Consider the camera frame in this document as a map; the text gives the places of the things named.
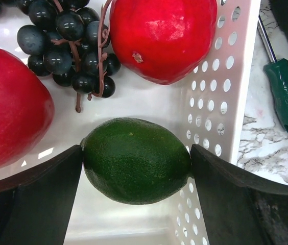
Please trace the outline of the green fake lime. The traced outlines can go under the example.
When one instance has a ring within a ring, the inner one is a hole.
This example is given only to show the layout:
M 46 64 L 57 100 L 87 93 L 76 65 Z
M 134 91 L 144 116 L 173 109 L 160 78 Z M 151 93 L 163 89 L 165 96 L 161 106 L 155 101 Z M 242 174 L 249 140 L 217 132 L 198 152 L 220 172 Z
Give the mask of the green fake lime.
M 130 117 L 108 120 L 81 142 L 85 175 L 119 203 L 146 205 L 164 200 L 187 184 L 191 158 L 168 129 Z

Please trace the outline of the red fake pomegranate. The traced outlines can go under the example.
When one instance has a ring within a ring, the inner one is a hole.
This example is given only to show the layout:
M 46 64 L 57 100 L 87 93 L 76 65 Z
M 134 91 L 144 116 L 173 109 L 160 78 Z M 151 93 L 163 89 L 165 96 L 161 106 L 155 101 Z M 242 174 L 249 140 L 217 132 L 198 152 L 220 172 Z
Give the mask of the red fake pomegranate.
M 113 50 L 142 78 L 173 84 L 209 53 L 217 11 L 216 1 L 112 1 Z

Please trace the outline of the red fake apple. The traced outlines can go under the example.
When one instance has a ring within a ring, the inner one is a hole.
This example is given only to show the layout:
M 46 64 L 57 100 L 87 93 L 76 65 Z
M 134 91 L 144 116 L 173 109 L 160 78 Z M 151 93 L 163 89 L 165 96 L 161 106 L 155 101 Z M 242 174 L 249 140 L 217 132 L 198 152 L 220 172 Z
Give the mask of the red fake apple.
M 47 88 L 21 60 L 0 49 L 0 168 L 34 148 L 54 114 Z

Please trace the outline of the dark fake grape bunch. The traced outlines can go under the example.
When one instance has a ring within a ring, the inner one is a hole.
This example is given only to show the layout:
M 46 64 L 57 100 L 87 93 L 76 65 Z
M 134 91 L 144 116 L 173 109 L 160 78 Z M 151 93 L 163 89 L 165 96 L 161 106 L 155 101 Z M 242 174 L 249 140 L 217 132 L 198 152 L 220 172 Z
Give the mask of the dark fake grape bunch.
M 96 12 L 88 1 L 0 1 L 0 15 L 4 7 L 17 7 L 31 21 L 17 32 L 28 68 L 39 77 L 52 75 L 61 87 L 72 87 L 77 112 L 83 95 L 90 100 L 115 93 L 112 76 L 121 64 L 115 54 L 105 52 L 110 27 L 104 21 L 110 4 L 106 1 Z

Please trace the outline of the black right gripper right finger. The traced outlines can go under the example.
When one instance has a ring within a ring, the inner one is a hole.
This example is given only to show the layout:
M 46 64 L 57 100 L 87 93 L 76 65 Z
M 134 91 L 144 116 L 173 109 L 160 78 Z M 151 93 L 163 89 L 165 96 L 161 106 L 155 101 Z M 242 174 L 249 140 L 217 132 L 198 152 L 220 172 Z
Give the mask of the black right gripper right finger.
M 288 185 L 192 145 L 193 176 L 210 244 L 288 244 Z

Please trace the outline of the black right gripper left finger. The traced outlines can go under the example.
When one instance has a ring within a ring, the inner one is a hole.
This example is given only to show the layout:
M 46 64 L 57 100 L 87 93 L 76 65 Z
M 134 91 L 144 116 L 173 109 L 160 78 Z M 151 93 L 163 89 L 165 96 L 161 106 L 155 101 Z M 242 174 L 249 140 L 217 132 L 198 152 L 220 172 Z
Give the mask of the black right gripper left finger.
M 63 244 L 82 169 L 74 145 L 0 180 L 0 244 Z

